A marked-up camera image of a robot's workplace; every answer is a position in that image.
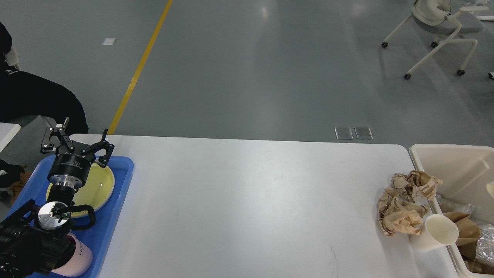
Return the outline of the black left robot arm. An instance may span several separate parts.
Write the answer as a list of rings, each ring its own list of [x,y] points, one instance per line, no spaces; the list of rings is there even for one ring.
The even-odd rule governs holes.
[[[52,183],[47,201],[29,200],[1,222],[1,277],[25,278],[34,272],[49,275],[69,252],[76,250],[66,236],[96,222],[94,208],[76,205],[74,195],[85,186],[91,165],[107,166],[114,146],[106,140],[88,145],[69,138],[65,125],[47,127],[41,153],[54,153],[47,180]]]

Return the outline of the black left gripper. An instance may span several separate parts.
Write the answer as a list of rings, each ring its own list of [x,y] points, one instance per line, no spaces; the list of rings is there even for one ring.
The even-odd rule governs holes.
[[[105,168],[115,148],[107,139],[108,129],[104,129],[101,140],[83,146],[80,154],[76,155],[75,145],[66,133],[66,124],[48,126],[44,132],[41,153],[55,154],[55,159],[47,179],[53,185],[61,184],[73,189],[83,187],[88,179],[92,163]],[[96,153],[105,150],[104,155],[96,158]]]

